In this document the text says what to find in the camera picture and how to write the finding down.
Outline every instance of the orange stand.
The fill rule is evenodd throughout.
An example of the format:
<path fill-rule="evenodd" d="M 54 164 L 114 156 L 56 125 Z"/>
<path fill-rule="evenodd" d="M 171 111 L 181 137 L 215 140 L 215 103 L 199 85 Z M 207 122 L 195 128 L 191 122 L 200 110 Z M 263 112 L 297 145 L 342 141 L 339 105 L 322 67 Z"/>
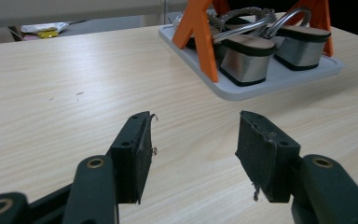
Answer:
<path fill-rule="evenodd" d="M 183 49 L 188 40 L 194 35 L 196 49 L 200 61 L 200 70 L 213 82 L 218 82 L 216 61 L 214 60 L 213 41 L 206 15 L 208 6 L 213 3 L 218 15 L 230 11 L 226 0 L 188 0 L 185 13 L 172 38 L 172 42 L 179 49 Z M 299 0 L 288 11 L 295 7 L 308 7 L 312 13 L 310 27 L 324 29 L 331 32 L 330 11 L 328 0 Z M 294 25 L 301 21 L 302 17 L 294 16 L 286 24 Z M 324 46 L 324 54 L 333 56 L 333 41 L 330 36 Z"/>
<path fill-rule="evenodd" d="M 200 70 L 213 82 L 218 81 L 214 60 L 211 30 L 206 10 L 213 0 L 188 0 L 185 13 L 172 38 L 173 44 L 183 49 L 194 34 Z"/>

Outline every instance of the wood grain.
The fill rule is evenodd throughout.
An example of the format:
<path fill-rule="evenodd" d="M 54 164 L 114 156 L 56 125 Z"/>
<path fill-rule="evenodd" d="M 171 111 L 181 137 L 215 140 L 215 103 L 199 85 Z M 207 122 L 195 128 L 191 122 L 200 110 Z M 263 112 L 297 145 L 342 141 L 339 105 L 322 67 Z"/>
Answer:
<path fill-rule="evenodd" d="M 358 183 L 358 36 L 333 37 L 338 76 L 240 102 L 210 91 L 158 27 L 0 44 L 0 193 L 33 202 L 65 186 L 147 110 L 158 155 L 121 223 L 293 223 L 290 203 L 253 201 L 234 155 L 240 112 L 266 116 L 301 156 L 330 157 Z"/>

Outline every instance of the yellow object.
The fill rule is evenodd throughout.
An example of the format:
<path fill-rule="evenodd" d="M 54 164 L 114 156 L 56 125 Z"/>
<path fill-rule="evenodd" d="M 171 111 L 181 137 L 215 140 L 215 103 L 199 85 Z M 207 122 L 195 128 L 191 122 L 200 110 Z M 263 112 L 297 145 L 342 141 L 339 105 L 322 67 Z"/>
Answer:
<path fill-rule="evenodd" d="M 42 39 L 45 38 L 52 38 L 58 35 L 57 31 L 44 31 L 44 32 L 39 32 L 37 33 L 37 36 L 39 36 Z"/>

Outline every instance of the white tray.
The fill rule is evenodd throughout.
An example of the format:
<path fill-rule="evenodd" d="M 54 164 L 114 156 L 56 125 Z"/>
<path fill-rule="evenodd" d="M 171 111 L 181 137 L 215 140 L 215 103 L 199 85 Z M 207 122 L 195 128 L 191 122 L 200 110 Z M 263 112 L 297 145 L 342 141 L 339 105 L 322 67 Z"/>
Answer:
<path fill-rule="evenodd" d="M 174 35 L 174 30 L 172 25 L 160 26 L 158 33 L 161 38 L 164 39 L 188 65 L 190 65 L 196 74 L 199 75 L 216 95 L 230 101 L 240 101 L 324 77 L 337 75 L 343 67 L 343 63 L 340 60 L 323 55 L 318 67 L 307 71 L 292 71 L 271 57 L 268 64 L 266 81 L 252 86 L 239 87 L 221 74 L 217 68 L 219 81 L 212 82 L 200 70 L 199 58 L 195 50 L 189 48 L 179 49 L 173 44 L 172 37 Z"/>

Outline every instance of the light wood table surface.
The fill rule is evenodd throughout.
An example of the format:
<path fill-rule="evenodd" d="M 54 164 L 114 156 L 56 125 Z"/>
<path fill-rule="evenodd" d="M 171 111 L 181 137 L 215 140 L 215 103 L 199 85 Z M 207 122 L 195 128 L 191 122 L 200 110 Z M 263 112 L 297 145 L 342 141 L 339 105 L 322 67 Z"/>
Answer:
<path fill-rule="evenodd" d="M 253 201 L 234 155 L 240 112 L 266 116 L 301 156 L 330 157 L 358 184 L 358 36 L 333 38 L 339 75 L 238 102 L 216 96 L 158 27 L 0 44 L 0 193 L 33 202 L 66 186 L 128 117 L 150 111 L 158 155 L 121 223 L 293 223 L 290 203 Z"/>

